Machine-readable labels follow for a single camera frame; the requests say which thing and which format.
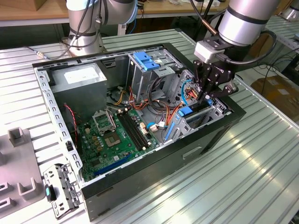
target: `aluminum profile table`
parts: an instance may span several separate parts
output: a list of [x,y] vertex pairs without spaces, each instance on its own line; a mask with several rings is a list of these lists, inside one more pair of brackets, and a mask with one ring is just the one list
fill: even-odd
[[299,33],[299,21],[288,22],[282,17],[275,15],[267,22],[266,29],[274,32],[277,40],[290,49],[299,48],[299,41],[294,37],[295,34]]
[[[170,42],[193,60],[195,43],[176,30],[104,38],[112,51]],[[64,46],[38,48],[53,57]],[[0,51],[0,133],[30,130],[40,172],[66,160],[25,49]],[[299,209],[299,127],[241,80],[231,98],[247,113],[208,153],[93,223],[288,223]],[[47,199],[0,223],[88,223],[84,205],[56,221]]]

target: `sticker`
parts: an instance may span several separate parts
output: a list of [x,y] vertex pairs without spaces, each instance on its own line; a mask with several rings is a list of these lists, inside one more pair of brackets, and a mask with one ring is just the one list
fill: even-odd
[[162,61],[161,61],[160,59],[155,60],[154,62],[155,62],[155,63],[162,63]]
[[158,126],[160,126],[160,127],[164,127],[164,125],[165,125],[165,122],[164,122],[164,121],[160,121],[160,122],[158,123]]
[[68,84],[85,81],[92,78],[98,78],[99,75],[94,68],[79,69],[76,71],[68,71],[64,74],[64,77]]
[[279,89],[278,90],[282,95],[288,95],[289,94],[289,92],[287,91],[287,90],[285,90],[285,89]]
[[268,82],[272,85],[278,85],[279,83],[274,79],[268,79]]

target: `ram slot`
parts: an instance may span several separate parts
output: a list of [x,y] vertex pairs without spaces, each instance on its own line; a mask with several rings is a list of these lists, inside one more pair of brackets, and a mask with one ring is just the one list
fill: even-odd
[[138,149],[138,151],[143,150],[143,147],[147,148],[148,143],[136,127],[132,118],[128,114],[118,114],[117,117],[124,129],[126,130],[126,132],[128,133],[129,137],[133,141],[135,147]]

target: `green circuit board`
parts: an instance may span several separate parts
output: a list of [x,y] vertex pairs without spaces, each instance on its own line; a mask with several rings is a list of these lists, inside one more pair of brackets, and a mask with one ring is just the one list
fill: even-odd
[[[137,112],[132,109],[128,114],[139,127],[139,123],[142,121]],[[78,125],[82,144],[82,150],[79,154],[83,163],[82,176],[85,181],[92,180],[95,177],[95,172],[117,161],[122,159],[133,160],[159,146],[158,141],[149,134],[145,139],[151,143],[150,146],[145,150],[138,151],[116,114],[113,114],[113,120],[116,126],[115,131],[108,131],[104,134],[99,133],[93,119]],[[105,116],[96,118],[96,121],[101,128],[109,125]]]

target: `blue cable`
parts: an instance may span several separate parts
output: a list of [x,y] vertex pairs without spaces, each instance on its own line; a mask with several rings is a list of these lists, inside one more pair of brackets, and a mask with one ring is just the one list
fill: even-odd
[[155,125],[155,123],[154,122],[148,123],[148,125],[146,126],[146,128],[148,129],[152,125]]
[[186,105],[188,105],[188,103],[187,103],[187,101],[186,101],[186,99],[185,99],[185,96],[184,96],[184,86],[185,86],[185,84],[186,84],[187,82],[190,82],[190,81],[191,81],[191,79],[188,79],[188,80],[184,81],[184,83],[183,83],[183,85],[182,85],[182,92],[181,92],[181,95],[182,95],[182,100],[183,100],[183,102],[184,102]]
[[130,31],[129,34],[131,34],[131,33],[134,31],[135,27],[136,27],[136,18],[135,18],[135,20],[134,20],[134,26],[133,26],[133,29]]

